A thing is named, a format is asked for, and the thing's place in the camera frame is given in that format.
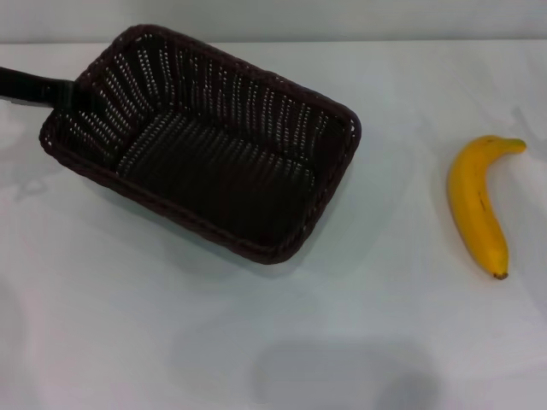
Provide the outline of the yellow banana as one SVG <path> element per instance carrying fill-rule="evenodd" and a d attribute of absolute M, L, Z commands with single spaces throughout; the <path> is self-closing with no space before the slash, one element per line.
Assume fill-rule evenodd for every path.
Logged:
<path fill-rule="evenodd" d="M 509 275 L 509 248 L 491 205 L 487 172 L 503 156 L 525 150 L 518 138 L 479 137 L 462 148 L 448 172 L 450 211 L 462 241 L 475 262 L 498 280 Z"/>

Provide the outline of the black woven plastic basket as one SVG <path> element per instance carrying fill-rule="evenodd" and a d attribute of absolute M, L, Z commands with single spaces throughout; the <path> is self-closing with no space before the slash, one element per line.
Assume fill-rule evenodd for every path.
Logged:
<path fill-rule="evenodd" d="M 121 109 L 121 162 L 83 156 L 83 111 L 48 116 L 48 155 L 265 265 L 302 247 L 362 134 L 343 104 L 162 26 L 126 29 L 76 82 Z"/>

